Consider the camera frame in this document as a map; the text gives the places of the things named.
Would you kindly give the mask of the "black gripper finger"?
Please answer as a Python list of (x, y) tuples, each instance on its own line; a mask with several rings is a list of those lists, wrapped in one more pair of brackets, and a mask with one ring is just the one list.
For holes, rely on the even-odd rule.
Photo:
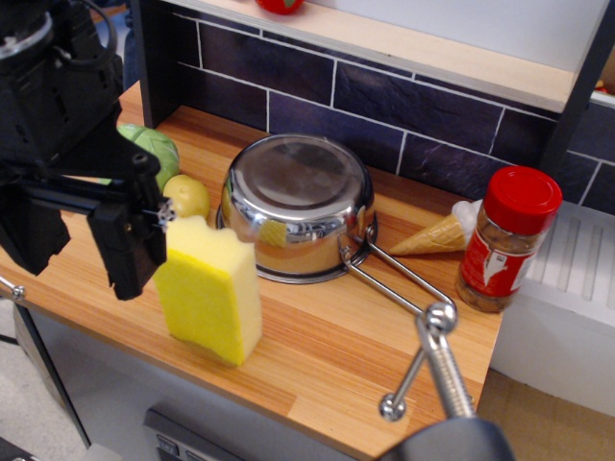
[(116, 298), (128, 301), (166, 261), (166, 201), (154, 180), (112, 183), (104, 192), (87, 222)]

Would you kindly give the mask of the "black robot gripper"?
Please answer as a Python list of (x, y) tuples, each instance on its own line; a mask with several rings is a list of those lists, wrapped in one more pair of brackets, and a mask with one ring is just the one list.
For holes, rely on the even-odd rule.
[[(122, 137), (117, 32), (94, 1), (1, 4), (1, 183), (104, 178), (158, 187), (159, 161)], [(69, 242), (61, 213), (1, 188), (1, 247), (37, 276)]]

